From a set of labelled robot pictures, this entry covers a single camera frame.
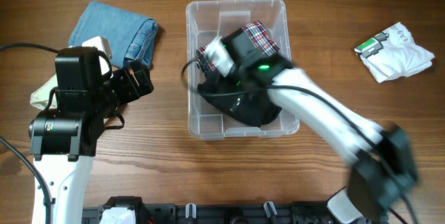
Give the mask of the cream cloth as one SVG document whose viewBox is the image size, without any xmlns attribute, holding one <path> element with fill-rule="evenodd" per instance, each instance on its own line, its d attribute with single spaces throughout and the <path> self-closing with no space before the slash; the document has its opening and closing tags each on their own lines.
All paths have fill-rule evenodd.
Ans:
<svg viewBox="0 0 445 224">
<path fill-rule="evenodd" d="M 30 105 L 43 110 L 49 102 L 49 94 L 52 88 L 58 85 L 57 76 L 54 75 L 45 84 L 39 87 L 35 92 L 31 94 Z"/>
</svg>

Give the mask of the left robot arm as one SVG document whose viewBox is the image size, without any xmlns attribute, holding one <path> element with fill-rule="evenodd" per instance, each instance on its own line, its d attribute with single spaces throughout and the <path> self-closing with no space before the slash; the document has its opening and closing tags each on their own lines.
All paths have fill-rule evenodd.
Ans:
<svg viewBox="0 0 445 224">
<path fill-rule="evenodd" d="M 29 126 L 35 180 L 33 223 L 80 223 L 97 141 L 118 107 L 150 94 L 149 68 L 140 60 L 102 73 L 106 54 L 95 47 L 70 47 L 55 57 L 57 86 Z"/>
</svg>

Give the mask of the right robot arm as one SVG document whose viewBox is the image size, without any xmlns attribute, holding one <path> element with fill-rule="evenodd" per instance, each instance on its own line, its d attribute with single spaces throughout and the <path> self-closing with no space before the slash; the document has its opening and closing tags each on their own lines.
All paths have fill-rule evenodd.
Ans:
<svg viewBox="0 0 445 224">
<path fill-rule="evenodd" d="M 383 129 L 351 111 L 281 54 L 263 53 L 243 30 L 213 40 L 206 56 L 243 93 L 266 92 L 274 105 L 300 118 L 349 166 L 347 186 L 327 204 L 338 222 L 364 217 L 381 223 L 399 200 L 418 221 L 408 193 L 419 176 L 410 140 L 399 126 Z"/>
</svg>

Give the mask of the blue denim jeans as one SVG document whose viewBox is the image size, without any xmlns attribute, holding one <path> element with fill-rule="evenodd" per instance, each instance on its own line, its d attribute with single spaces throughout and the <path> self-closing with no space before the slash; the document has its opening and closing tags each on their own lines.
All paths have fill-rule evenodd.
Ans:
<svg viewBox="0 0 445 224">
<path fill-rule="evenodd" d="M 139 60 L 150 67 L 158 23 L 147 16 L 129 12 L 98 1 L 91 1 L 71 33 L 68 45 L 80 46 L 96 36 L 111 47 L 111 64 L 124 67 Z"/>
</svg>

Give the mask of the plaid shirt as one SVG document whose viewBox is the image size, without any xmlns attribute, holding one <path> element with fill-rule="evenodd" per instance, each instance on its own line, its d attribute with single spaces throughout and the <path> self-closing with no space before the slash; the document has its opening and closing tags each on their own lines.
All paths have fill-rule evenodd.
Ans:
<svg viewBox="0 0 445 224">
<path fill-rule="evenodd" d="M 236 32 L 246 33 L 250 41 L 255 47 L 259 47 L 262 52 L 271 56 L 274 53 L 278 53 L 280 48 L 269 36 L 264 25 L 259 21 L 254 21 L 242 26 Z M 209 74 L 215 72 L 216 68 L 213 64 L 210 64 L 204 57 L 204 53 L 208 44 L 201 46 L 195 52 L 195 57 L 198 61 L 197 67 L 202 71 L 202 73 L 207 77 Z"/>
</svg>

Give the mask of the white printed t-shirt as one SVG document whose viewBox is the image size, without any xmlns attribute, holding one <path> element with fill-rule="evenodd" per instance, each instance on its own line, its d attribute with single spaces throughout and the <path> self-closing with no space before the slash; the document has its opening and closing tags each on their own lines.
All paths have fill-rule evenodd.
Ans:
<svg viewBox="0 0 445 224">
<path fill-rule="evenodd" d="M 356 46 L 354 52 L 378 83 L 418 74 L 431 67 L 435 57 L 418 46 L 400 22 Z"/>
</svg>

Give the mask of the clear plastic storage bin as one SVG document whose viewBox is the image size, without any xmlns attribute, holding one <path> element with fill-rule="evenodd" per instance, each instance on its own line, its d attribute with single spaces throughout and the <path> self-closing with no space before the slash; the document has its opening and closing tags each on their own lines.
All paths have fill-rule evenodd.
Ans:
<svg viewBox="0 0 445 224">
<path fill-rule="evenodd" d="M 186 7 L 187 59 L 214 38 L 231 33 L 254 21 L 260 21 L 277 43 L 280 53 L 291 60 L 291 46 L 283 0 L 192 1 Z M 210 105 L 195 93 L 188 94 L 188 130 L 191 136 L 206 141 L 231 137 L 258 136 L 277 138 L 296 133 L 300 120 L 281 111 L 267 125 L 251 127 L 238 122 Z"/>
</svg>

